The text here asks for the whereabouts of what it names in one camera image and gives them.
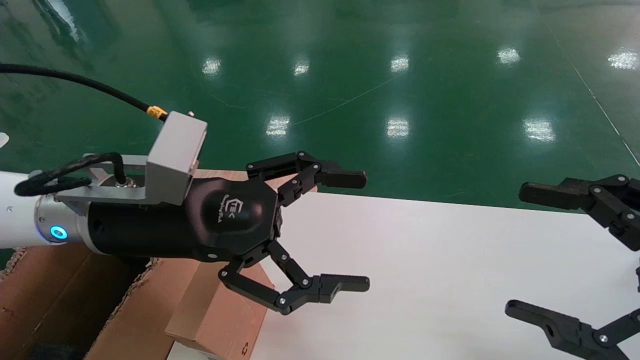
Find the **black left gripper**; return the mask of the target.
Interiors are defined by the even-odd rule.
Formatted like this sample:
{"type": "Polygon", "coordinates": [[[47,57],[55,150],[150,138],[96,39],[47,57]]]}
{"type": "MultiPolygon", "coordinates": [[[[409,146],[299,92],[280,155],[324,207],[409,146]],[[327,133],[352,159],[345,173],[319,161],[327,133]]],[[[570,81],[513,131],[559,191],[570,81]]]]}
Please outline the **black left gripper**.
{"type": "Polygon", "coordinates": [[[341,291],[370,289],[367,276],[307,275],[278,241],[270,242],[265,252],[290,280],[290,289],[278,292],[240,273],[242,259],[257,262],[259,249],[274,239],[278,204],[288,207],[317,185],[363,189],[365,171],[345,170],[335,161],[293,152],[250,162],[246,173],[250,180],[197,178],[181,205],[93,202],[87,212],[89,239],[106,255],[232,260],[218,273],[222,284],[282,315],[307,303],[329,305],[341,291]],[[278,196],[265,183],[288,176],[292,177],[277,188],[278,196]]]}

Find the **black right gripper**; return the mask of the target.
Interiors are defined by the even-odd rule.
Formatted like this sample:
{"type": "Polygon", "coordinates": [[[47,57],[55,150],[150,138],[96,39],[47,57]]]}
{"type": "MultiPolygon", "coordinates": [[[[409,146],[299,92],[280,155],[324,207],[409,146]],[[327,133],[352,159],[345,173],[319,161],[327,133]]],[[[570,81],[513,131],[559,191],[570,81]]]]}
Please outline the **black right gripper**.
{"type": "MultiPolygon", "coordinates": [[[[599,180],[565,178],[558,185],[525,182],[519,189],[525,203],[582,210],[626,248],[640,248],[640,181],[626,175],[599,180]]],[[[640,267],[635,269],[640,293],[640,267]]],[[[550,346],[583,360],[627,360],[618,346],[640,332],[640,310],[636,309],[601,328],[592,328],[580,319],[536,306],[509,300],[505,314],[544,331],[550,346]]]]}

